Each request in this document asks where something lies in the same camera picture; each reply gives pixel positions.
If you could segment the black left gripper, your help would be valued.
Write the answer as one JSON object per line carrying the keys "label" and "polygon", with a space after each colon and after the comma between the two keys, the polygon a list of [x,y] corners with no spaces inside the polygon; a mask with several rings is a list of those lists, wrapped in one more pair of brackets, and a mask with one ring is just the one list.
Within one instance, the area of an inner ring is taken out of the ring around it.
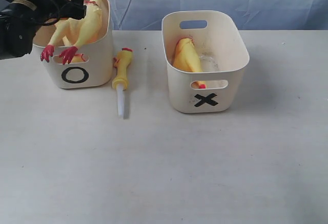
{"label": "black left gripper", "polygon": [[39,29],[62,18],[82,19],[84,0],[15,0],[15,29]]}

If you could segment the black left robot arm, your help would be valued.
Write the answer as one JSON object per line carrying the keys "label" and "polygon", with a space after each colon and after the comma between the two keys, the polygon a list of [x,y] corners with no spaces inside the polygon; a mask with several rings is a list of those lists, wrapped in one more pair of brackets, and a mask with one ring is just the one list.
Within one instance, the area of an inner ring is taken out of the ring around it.
{"label": "black left robot arm", "polygon": [[86,16],[84,0],[1,0],[1,59],[19,58],[32,51],[41,27],[62,19]]}

